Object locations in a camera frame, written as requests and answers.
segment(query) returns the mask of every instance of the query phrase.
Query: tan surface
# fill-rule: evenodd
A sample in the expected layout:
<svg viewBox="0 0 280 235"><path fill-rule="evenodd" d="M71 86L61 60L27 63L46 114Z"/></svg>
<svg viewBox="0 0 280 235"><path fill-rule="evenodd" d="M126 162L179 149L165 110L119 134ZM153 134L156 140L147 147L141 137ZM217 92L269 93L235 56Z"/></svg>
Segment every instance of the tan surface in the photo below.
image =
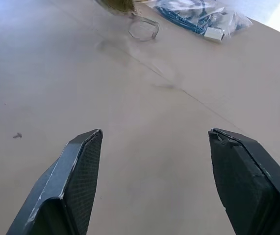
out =
<svg viewBox="0 0 280 235"><path fill-rule="evenodd" d="M125 20L88 0L0 1L0 234L65 143L94 128L92 235L233 235L212 127L259 140L280 163L280 33L255 23L215 45L141 9L161 23L156 42L118 33Z"/></svg>

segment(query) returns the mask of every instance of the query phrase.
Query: small debris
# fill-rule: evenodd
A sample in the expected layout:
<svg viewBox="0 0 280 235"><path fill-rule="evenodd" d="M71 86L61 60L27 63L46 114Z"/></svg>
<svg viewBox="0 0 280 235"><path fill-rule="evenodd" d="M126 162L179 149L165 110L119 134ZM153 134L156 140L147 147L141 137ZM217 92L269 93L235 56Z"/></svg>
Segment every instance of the small debris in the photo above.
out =
<svg viewBox="0 0 280 235"><path fill-rule="evenodd" d="M22 138L22 134L18 132L17 135L14 136L13 138L14 138L14 139L16 139L16 138Z"/></svg>

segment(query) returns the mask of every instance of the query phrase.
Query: white connector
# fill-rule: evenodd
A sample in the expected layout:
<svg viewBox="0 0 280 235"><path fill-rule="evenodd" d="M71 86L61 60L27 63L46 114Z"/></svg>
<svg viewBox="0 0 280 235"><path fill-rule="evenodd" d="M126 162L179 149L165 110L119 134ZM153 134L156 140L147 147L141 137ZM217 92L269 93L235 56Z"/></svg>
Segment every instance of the white connector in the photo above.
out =
<svg viewBox="0 0 280 235"><path fill-rule="evenodd" d="M206 29L206 32L204 34L205 39L216 42L216 43L221 43L222 39L224 37L224 31L219 28L212 28L208 27Z"/></svg>

